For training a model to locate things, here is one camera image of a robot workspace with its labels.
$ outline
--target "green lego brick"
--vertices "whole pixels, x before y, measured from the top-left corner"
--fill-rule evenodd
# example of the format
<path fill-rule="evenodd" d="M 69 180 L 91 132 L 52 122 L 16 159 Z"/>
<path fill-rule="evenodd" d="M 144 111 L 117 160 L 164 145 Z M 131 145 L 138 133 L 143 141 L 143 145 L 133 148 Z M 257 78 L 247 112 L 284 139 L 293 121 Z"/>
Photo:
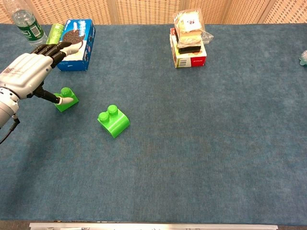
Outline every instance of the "green lego brick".
<path fill-rule="evenodd" d="M 106 112 L 100 113 L 97 120 L 113 138 L 117 137 L 130 125 L 127 116 L 124 115 L 114 104 L 110 105 Z"/>
<path fill-rule="evenodd" d="M 57 97 L 71 97 L 71 98 L 73 98 L 73 101 L 68 103 L 68 104 L 54 104 L 57 107 L 57 109 L 60 110 L 61 112 L 63 112 L 64 110 L 68 109 L 69 107 L 71 107 L 74 104 L 79 102 L 76 95 L 68 87 L 64 87 L 63 89 L 61 89 L 61 93 L 54 93 L 54 95 L 56 95 Z"/>

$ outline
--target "blue carpet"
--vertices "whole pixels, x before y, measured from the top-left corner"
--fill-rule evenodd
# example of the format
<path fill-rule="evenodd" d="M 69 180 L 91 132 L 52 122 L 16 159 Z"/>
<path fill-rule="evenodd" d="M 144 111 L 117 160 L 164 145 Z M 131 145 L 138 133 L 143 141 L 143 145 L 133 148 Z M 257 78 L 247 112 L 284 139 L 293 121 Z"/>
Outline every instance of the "blue carpet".
<path fill-rule="evenodd" d="M 307 225 L 307 24 L 208 25 L 206 65 L 185 69 L 170 27 L 96 26 L 88 71 L 44 85 L 78 104 L 19 102 L 0 219 Z M 4 69 L 31 47 L 0 30 Z M 116 139 L 96 120 L 110 104 L 131 121 Z"/>

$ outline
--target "plastic bottle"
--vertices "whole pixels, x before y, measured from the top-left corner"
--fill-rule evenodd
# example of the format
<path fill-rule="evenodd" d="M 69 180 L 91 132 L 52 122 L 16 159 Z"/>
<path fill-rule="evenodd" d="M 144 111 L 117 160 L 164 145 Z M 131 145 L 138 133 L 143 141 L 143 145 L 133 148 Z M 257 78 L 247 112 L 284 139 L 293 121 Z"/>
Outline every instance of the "plastic bottle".
<path fill-rule="evenodd" d="M 3 0 L 14 23 L 32 46 L 45 44 L 47 36 L 24 0 Z"/>

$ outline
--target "cardboard box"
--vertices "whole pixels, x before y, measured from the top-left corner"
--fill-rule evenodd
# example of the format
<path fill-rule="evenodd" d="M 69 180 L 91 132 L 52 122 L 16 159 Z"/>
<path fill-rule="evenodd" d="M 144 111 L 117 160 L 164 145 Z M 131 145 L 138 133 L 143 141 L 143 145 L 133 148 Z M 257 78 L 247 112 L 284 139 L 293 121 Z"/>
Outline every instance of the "cardboard box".
<path fill-rule="evenodd" d="M 203 66 L 205 64 L 207 53 L 203 43 L 201 44 L 200 52 L 180 54 L 177 48 L 177 39 L 174 28 L 170 29 L 169 41 L 176 68 Z"/>
<path fill-rule="evenodd" d="M 60 42 L 71 42 L 80 44 L 77 53 L 68 55 L 59 64 L 61 71 L 87 70 L 93 43 L 95 38 L 95 28 L 91 19 L 68 19 Z"/>

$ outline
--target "robotic hand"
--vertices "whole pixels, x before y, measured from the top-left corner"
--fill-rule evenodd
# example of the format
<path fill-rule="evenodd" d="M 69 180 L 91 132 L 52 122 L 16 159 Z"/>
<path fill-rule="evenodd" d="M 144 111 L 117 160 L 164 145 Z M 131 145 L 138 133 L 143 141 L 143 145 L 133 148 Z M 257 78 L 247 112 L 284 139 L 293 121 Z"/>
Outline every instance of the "robotic hand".
<path fill-rule="evenodd" d="M 72 98 L 56 97 L 42 87 L 44 79 L 67 55 L 77 53 L 79 46 L 70 42 L 40 45 L 31 54 L 22 54 L 0 73 L 0 128 L 12 116 L 14 124 L 8 135 L 19 122 L 16 115 L 18 101 L 33 95 L 56 104 L 68 104 Z"/>

